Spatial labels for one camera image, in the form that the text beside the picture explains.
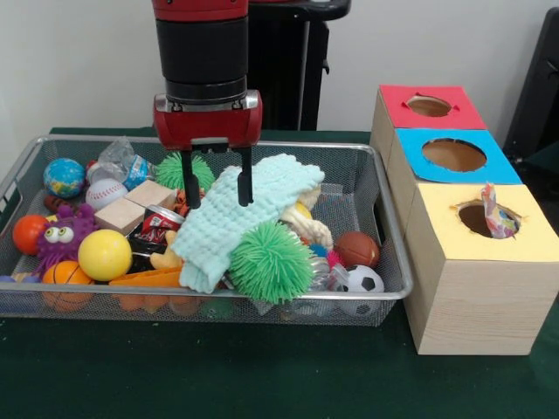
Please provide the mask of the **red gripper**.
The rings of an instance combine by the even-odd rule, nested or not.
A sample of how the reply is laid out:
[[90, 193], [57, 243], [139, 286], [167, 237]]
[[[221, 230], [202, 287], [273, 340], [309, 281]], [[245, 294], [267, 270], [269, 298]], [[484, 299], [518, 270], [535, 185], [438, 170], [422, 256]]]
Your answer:
[[181, 152], [186, 202], [191, 210], [201, 204], [199, 184], [192, 168], [191, 150], [225, 144], [241, 156], [238, 203], [248, 206], [252, 197], [252, 146], [260, 139], [263, 102], [259, 91], [249, 90], [234, 101], [191, 105], [158, 94], [154, 99], [154, 125], [161, 144]]

